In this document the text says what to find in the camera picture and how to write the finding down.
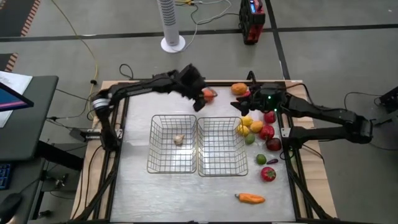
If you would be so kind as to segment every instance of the monitor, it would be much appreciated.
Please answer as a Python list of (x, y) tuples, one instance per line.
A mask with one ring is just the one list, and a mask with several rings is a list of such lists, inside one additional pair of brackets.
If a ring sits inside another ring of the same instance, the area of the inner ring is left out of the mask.
[(32, 107), (34, 104), (26, 97), (0, 83), (0, 111), (9, 111)]

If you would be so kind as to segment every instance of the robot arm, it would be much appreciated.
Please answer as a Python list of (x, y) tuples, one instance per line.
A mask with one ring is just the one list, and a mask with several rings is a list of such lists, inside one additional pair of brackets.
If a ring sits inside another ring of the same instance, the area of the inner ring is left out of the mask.
[(250, 96), (237, 98), (237, 102), (231, 103), (242, 112), (243, 116), (248, 114), (249, 110), (260, 110), (265, 113), (275, 110), (291, 117), (308, 116), (342, 125), (319, 129), (305, 129), (297, 126), (285, 128), (282, 130), (282, 142), (291, 147), (301, 148), (309, 140), (347, 139), (360, 144), (367, 144), (372, 140), (372, 123), (352, 111), (314, 105), (287, 93), (285, 89), (274, 83), (266, 83), (263, 86), (254, 85), (250, 91)]
[(154, 75), (149, 80), (136, 83), (118, 83), (106, 90), (101, 90), (92, 99), (95, 113), (101, 122), (101, 143), (107, 151), (115, 151), (120, 147), (120, 140), (109, 121), (109, 116), (115, 108), (117, 102), (130, 97), (149, 93), (170, 93), (176, 91), (183, 97), (194, 99), (193, 109), (201, 110), (205, 106), (202, 89), (206, 87), (204, 78), (193, 66), (186, 66), (181, 72), (173, 70), (167, 73)]

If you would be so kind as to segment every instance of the keyboard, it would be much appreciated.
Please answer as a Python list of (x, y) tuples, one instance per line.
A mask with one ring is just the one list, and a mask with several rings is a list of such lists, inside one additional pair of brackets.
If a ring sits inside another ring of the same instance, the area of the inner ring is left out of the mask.
[(0, 190), (7, 190), (11, 181), (11, 164), (0, 164)]

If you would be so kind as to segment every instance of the yellow lemon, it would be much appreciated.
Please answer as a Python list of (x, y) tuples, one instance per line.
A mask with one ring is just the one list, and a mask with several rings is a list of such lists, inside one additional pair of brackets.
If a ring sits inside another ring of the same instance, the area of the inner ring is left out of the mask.
[(246, 115), (242, 118), (243, 125), (250, 126), (251, 123), (253, 123), (253, 119), (249, 115)]
[(236, 132), (240, 135), (243, 136), (247, 136), (250, 133), (250, 130), (248, 127), (243, 126), (242, 124), (240, 124), (237, 128), (236, 128)]
[(263, 125), (262, 121), (255, 121), (250, 125), (250, 130), (254, 133), (259, 133)]

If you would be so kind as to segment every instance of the wire basket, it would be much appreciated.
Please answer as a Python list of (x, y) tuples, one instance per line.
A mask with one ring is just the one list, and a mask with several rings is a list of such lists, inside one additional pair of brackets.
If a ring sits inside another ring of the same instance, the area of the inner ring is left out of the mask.
[[(193, 173), (196, 165), (196, 127), (194, 115), (155, 115), (149, 137), (149, 173)], [(174, 137), (184, 135), (181, 145)]]
[(240, 118), (198, 119), (198, 163), (202, 177), (244, 176), (248, 156), (244, 137), (236, 132)]

